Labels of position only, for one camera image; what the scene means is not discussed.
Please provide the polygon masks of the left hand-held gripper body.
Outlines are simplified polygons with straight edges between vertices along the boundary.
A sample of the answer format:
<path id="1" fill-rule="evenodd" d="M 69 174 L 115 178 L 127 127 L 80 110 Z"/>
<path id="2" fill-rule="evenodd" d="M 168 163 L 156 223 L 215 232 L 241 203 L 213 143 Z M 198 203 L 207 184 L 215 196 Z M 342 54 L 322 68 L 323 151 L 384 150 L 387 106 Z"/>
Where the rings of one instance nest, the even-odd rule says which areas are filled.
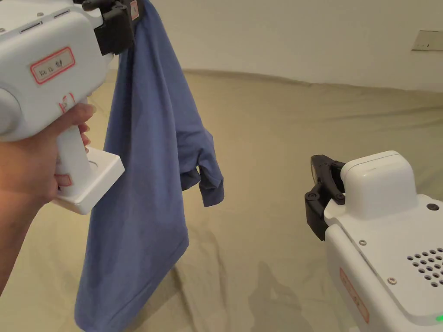
<path id="1" fill-rule="evenodd" d="M 123 10 L 85 11 L 81 0 L 0 3 L 0 140 L 26 139 L 103 85 L 109 64 L 135 42 Z M 87 215 L 124 172 L 119 156 L 91 148 L 78 129 L 57 139 L 55 203 Z"/>

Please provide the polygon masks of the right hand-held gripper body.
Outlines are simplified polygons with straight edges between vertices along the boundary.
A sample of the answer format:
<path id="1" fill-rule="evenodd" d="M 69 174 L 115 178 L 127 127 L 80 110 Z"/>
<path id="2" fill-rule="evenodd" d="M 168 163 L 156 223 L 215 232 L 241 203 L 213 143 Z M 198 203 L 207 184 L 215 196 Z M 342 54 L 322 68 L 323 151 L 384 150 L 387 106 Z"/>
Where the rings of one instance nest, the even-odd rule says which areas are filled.
<path id="1" fill-rule="evenodd" d="M 341 177 L 344 205 L 320 183 L 304 202 L 355 321 L 351 331 L 442 331 L 442 201 L 417 193 L 412 167 L 396 151 L 349 161 Z"/>

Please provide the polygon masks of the person's left hand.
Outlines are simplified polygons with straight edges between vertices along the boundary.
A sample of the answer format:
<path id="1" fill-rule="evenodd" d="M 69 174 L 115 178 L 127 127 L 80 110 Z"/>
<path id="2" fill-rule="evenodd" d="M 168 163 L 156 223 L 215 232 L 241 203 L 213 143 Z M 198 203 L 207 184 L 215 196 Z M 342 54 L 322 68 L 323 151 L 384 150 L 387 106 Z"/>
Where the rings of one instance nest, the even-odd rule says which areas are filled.
<path id="1" fill-rule="evenodd" d="M 95 112 L 90 104 L 78 104 L 38 134 L 0 144 L 1 211 L 40 209 L 55 198 L 57 138 L 68 129 L 78 129 L 81 143 L 88 144 L 86 122 Z"/>

